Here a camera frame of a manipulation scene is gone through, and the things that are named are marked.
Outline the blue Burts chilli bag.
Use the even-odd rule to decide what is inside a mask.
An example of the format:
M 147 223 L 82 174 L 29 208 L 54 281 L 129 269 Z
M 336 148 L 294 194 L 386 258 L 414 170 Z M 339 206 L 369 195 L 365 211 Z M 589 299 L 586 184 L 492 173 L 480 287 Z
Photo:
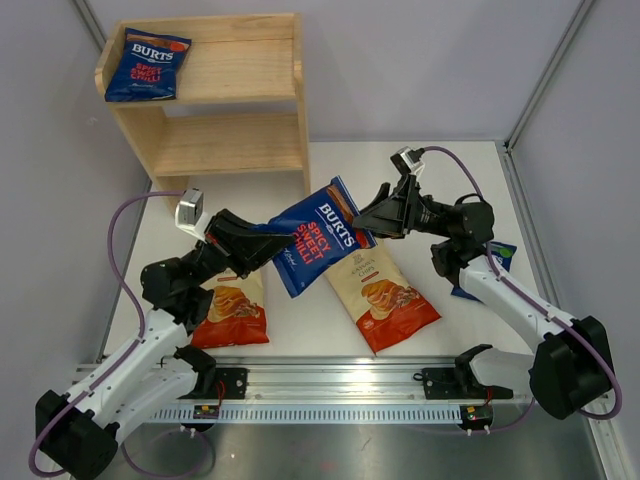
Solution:
M 123 54 L 106 89 L 110 103 L 173 100 L 192 40 L 125 28 Z

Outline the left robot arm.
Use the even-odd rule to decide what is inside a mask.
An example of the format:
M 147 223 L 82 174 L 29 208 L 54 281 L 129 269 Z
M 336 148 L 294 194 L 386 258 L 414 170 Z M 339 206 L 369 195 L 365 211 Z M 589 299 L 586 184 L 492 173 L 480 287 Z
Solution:
M 35 475 L 54 475 L 37 467 L 36 455 L 42 452 L 62 472 L 94 479 L 130 433 L 165 404 L 222 393 L 215 359 L 190 343 L 214 298 L 203 285 L 227 270 L 246 278 L 294 238 L 226 209 L 176 225 L 197 242 L 184 256 L 142 270 L 142 296 L 152 307 L 141 315 L 138 332 L 65 393 L 49 390 L 37 401 L 36 439 L 29 453 Z

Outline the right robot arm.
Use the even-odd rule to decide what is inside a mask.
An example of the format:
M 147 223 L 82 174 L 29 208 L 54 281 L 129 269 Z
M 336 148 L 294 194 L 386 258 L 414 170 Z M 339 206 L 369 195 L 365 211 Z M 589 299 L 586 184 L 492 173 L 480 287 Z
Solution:
M 412 231 L 442 237 L 431 246 L 437 274 L 473 295 L 509 325 L 528 345 L 528 355 L 478 347 L 460 356 L 456 389 L 476 396 L 499 386 L 530 396 L 552 417 L 565 419 L 612 392 L 621 410 L 606 330 L 592 316 L 577 319 L 526 290 L 496 263 L 491 253 L 494 213 L 479 193 L 452 205 L 420 192 L 417 178 L 404 175 L 396 186 L 383 184 L 374 200 L 354 218 L 357 229 L 385 239 Z

